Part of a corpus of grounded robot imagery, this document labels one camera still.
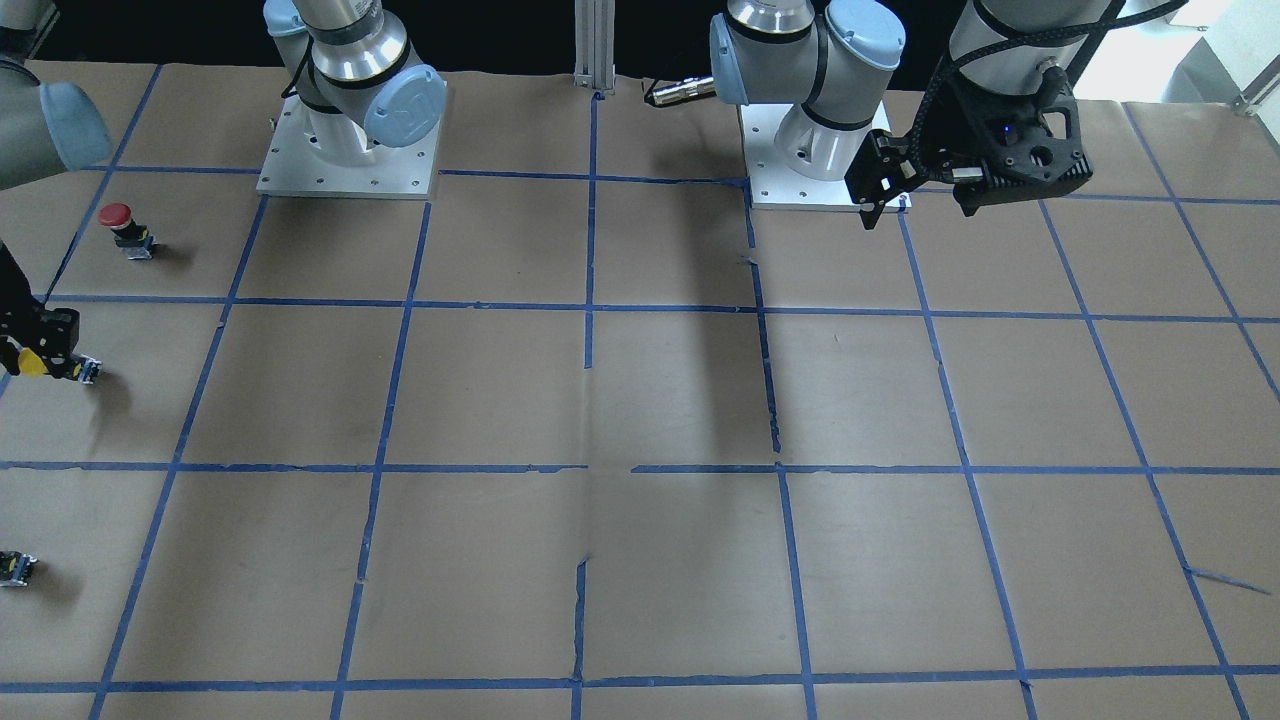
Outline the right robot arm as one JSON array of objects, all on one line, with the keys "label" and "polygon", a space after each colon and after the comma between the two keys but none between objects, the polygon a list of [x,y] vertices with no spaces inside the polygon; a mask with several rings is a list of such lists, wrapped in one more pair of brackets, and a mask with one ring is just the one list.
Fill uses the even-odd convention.
[{"label": "right robot arm", "polygon": [[[1,4],[1,187],[15,188],[105,159],[113,142],[104,119],[77,85],[45,83],[26,67],[50,1]],[[1,249],[1,352],[10,375],[95,383],[100,361],[76,351],[79,319],[47,307],[12,255]]]}]

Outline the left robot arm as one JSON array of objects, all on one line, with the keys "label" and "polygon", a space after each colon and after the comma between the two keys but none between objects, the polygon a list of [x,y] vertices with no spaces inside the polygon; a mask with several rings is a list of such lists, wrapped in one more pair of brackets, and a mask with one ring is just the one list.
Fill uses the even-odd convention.
[{"label": "left robot arm", "polygon": [[842,183],[867,229],[931,182],[973,217],[1093,177],[1074,65],[1112,20],[1105,1],[965,1],[899,136],[873,119],[909,37],[879,1],[730,1],[710,20],[710,82],[728,105],[786,106],[773,141],[785,165]]}]

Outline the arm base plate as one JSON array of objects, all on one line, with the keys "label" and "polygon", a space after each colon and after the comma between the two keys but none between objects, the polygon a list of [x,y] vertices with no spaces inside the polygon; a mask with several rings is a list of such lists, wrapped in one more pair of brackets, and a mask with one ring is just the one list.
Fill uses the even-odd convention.
[{"label": "arm base plate", "polygon": [[891,129],[884,104],[854,131],[815,123],[797,104],[739,108],[742,150],[755,208],[858,211],[845,176],[870,129]]},{"label": "arm base plate", "polygon": [[319,111],[292,85],[284,92],[256,190],[271,197],[429,200],[444,127],[392,149],[348,117]]}]

